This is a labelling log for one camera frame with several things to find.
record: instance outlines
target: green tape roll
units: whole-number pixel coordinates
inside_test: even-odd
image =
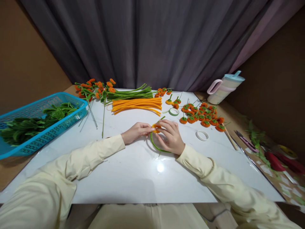
[[[168,112],[172,116],[178,116],[179,115],[179,111],[175,108],[170,108]]]

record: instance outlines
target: person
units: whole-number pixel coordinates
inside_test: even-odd
[[[221,202],[231,205],[238,228],[300,228],[261,192],[184,144],[177,123],[160,120],[157,125],[163,127],[157,130],[167,138],[165,142],[157,135],[163,148],[176,154],[176,160],[197,174]],[[105,158],[151,131],[154,129],[149,124],[136,123],[120,135],[91,142],[47,163],[0,208],[0,228],[64,228],[76,190],[72,181],[88,176]],[[125,204],[103,205],[89,228],[179,229],[207,225],[193,204]]]

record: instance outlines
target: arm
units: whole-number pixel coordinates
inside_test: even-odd
[[[166,144],[158,137],[165,150],[180,155],[178,162],[196,173],[221,202],[230,203],[238,228],[300,228],[291,222],[274,202],[267,200],[264,194],[244,185],[238,177],[217,166],[212,159],[185,145],[180,137],[178,125],[172,125],[168,120],[161,120],[158,125],[166,128],[157,129],[168,139]]]
[[[0,208],[0,228],[63,228],[76,191],[72,181],[88,176],[105,158],[153,130],[136,123],[121,135],[91,142],[41,167]]]

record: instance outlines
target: purple curtain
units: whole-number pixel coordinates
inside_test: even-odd
[[[269,0],[20,0],[71,82],[206,90]]]
[[[304,5],[305,0],[273,1],[242,48],[229,73],[235,72]]]

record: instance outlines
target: blue plastic basket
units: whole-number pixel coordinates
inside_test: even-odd
[[[7,114],[0,116],[0,129],[7,128],[4,122],[12,121],[15,118],[42,118],[45,116],[44,109],[51,108],[51,105],[59,106],[64,102],[70,102],[75,107],[79,107],[72,114],[58,121],[54,125],[45,129],[41,133],[32,137],[28,141],[19,145],[18,147],[12,147],[3,141],[0,137],[0,160],[9,156],[28,156],[43,147],[46,143],[53,138],[64,132],[77,120],[83,118],[86,114],[87,101],[79,99],[73,95],[65,92],[55,93],[34,103],[21,107],[17,110],[11,111]]]

